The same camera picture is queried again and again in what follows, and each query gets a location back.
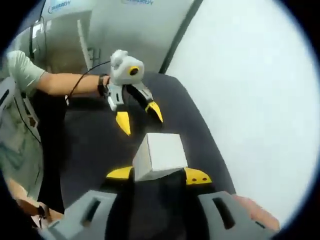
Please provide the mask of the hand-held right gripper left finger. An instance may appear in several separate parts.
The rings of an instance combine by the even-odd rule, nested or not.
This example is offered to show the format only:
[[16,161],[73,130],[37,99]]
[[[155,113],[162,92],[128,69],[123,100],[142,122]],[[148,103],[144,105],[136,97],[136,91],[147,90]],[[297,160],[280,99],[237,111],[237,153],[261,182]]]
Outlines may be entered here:
[[134,198],[132,166],[107,174],[98,190],[89,190],[72,203],[64,217],[40,234],[46,240],[126,240]]

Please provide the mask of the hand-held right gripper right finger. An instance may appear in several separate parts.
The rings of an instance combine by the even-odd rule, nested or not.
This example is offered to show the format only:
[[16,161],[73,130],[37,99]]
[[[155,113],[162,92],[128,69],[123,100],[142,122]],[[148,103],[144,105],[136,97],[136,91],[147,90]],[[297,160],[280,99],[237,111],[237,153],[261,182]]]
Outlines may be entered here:
[[184,168],[186,223],[196,240],[265,240],[267,228],[225,191],[215,191],[209,175]]

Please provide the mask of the person's left hand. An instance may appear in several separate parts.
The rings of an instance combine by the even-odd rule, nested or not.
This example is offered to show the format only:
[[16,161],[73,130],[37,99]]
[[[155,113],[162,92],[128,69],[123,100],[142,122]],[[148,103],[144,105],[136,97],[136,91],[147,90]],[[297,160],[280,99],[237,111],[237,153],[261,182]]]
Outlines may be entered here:
[[109,84],[109,81],[110,81],[110,76],[105,74],[105,75],[101,75],[101,92],[102,92],[102,95],[104,96],[107,92],[108,92],[108,84]]

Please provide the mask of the person's right hand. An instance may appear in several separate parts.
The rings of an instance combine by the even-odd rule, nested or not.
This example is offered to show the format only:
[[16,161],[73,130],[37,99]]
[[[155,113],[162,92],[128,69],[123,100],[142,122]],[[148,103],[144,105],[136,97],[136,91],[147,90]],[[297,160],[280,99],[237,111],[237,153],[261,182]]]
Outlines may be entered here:
[[276,217],[266,211],[259,204],[248,197],[232,194],[233,198],[238,201],[248,212],[251,219],[257,221],[274,231],[280,230],[280,223]]

